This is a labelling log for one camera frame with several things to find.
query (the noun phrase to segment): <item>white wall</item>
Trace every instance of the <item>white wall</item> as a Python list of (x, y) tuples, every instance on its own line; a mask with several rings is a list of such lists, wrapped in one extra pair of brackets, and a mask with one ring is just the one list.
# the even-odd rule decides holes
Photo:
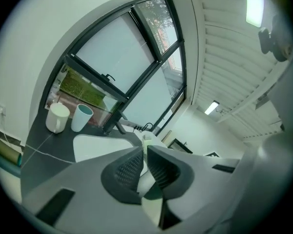
[[(0, 32), (0, 102), (6, 106), (5, 130), (9, 135), (24, 144), (47, 79), (61, 54), (88, 25), (129, 1), (22, 0), (18, 4)], [(188, 59), (197, 54), (192, 40), (196, 34), (193, 8), (190, 0), (174, 2), (189, 48)]]
[(233, 136), (226, 128), (214, 122), (202, 112), (190, 106), (171, 128), (172, 133), (165, 144), (175, 138), (187, 142), (187, 147), (197, 155), (211, 152), (223, 158), (241, 158), (248, 147)]

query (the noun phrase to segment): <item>ceiling light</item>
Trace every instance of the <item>ceiling light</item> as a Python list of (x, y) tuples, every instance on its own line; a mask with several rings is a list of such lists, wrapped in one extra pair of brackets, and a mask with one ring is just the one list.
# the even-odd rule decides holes
[(212, 111), (216, 109), (216, 107), (219, 106), (219, 103), (217, 101), (213, 101), (213, 103), (209, 106), (208, 109), (206, 109), (205, 114), (209, 115)]
[(264, 13), (264, 0), (247, 0), (246, 22), (260, 27)]

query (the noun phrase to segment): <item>white cup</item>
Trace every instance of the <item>white cup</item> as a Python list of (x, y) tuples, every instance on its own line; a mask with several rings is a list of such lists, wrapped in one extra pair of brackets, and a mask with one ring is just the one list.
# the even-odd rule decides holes
[(73, 116), (71, 129), (79, 132), (93, 116), (93, 111), (86, 105), (78, 104)]
[(52, 103), (45, 121), (47, 129), (57, 134), (64, 130), (69, 117), (69, 109), (61, 103)]

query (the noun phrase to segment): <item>black window frame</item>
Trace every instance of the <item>black window frame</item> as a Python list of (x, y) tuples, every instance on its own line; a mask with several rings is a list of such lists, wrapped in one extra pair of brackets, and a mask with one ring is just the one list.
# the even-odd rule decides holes
[[(114, 127), (114, 122), (118, 121), (121, 117), (121, 114), (116, 113), (116, 111), (123, 112), (126, 109), (126, 107), (132, 102), (135, 96), (144, 87), (144, 85), (151, 79), (151, 77), (159, 70), (159, 68), (163, 65), (163, 63), (166, 60), (168, 60), (168, 58), (178, 48), (180, 49), (180, 55), (181, 55), (181, 63), (182, 63), (182, 71), (183, 71), (183, 86), (179, 90), (177, 96), (168, 106), (167, 110), (163, 112), (161, 117), (165, 116), (165, 114), (171, 109), (171, 107), (174, 105), (174, 103), (176, 102), (176, 100), (178, 99), (179, 95), (182, 92), (185, 93), (185, 98), (187, 97), (186, 95), (187, 69), (186, 69), (186, 54), (185, 54), (184, 39), (183, 39), (181, 25), (179, 22), (179, 18), (178, 18), (173, 0), (164, 0), (164, 1), (167, 5), (167, 9), (170, 13), (174, 28), (176, 30), (177, 41), (174, 44), (172, 44), (162, 55), (160, 53), (159, 47), (156, 43), (154, 35), (152, 34), (151, 29), (145, 17), (143, 16), (141, 10), (137, 6), (137, 4), (144, 1), (147, 1), (147, 0), (135, 0), (112, 10), (111, 12), (105, 14), (104, 16), (102, 16), (101, 18), (93, 22), (90, 26), (88, 26), (85, 30), (83, 30), (83, 32), (81, 32), (76, 37), (76, 39), (73, 40), (73, 42), (67, 47), (67, 49), (60, 56), (53, 71), (51, 72), (51, 75), (46, 83), (46, 86), (42, 94), (39, 110), (44, 109), (50, 88), (57, 74), (61, 70), (62, 66), (64, 64), (67, 64), (69, 67), (71, 67), (72, 69), (74, 69), (75, 71), (83, 75), (86, 79), (97, 84), (102, 89), (107, 91), (109, 94), (114, 96), (120, 102), (117, 109), (114, 111), (114, 113), (111, 115), (111, 117), (107, 120), (107, 122), (103, 126), (105, 128), (105, 131), (107, 132)], [(106, 77), (104, 77), (102, 74), (99, 74), (97, 71), (92, 69), (89, 65), (87, 65), (84, 61), (78, 58), (76, 56), (76, 53), (99, 30), (101, 30), (103, 27), (105, 27), (107, 24), (109, 24), (116, 18), (126, 13), (130, 14), (132, 19), (136, 23), (138, 29), (140, 30), (142, 36), (146, 40), (148, 47), (154, 58), (154, 62), (149, 67), (147, 67), (147, 69), (140, 75), (140, 77), (129, 88), (129, 90), (126, 93), (124, 93), (120, 89), (118, 89), (116, 86), (114, 86), (112, 83), (110, 83)], [(166, 122), (163, 128), (167, 125), (167, 123), (170, 121), (171, 118), (172, 117), (169, 118), (169, 120)], [(161, 118), (159, 118), (156, 121), (156, 123), (154, 124), (152, 129), (150, 129), (150, 131), (153, 131), (157, 127), (160, 121), (161, 121)]]

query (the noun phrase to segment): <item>ceiling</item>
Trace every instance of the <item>ceiling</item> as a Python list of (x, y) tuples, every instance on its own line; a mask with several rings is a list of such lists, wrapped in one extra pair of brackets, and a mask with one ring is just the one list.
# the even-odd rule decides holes
[[(198, 36), (198, 76), (193, 103), (245, 143), (257, 146), (281, 131), (281, 121), (265, 93), (285, 70), (272, 53), (262, 54), (259, 28), (246, 22), (246, 0), (192, 0)], [(276, 12), (265, 0), (261, 27), (272, 29)]]

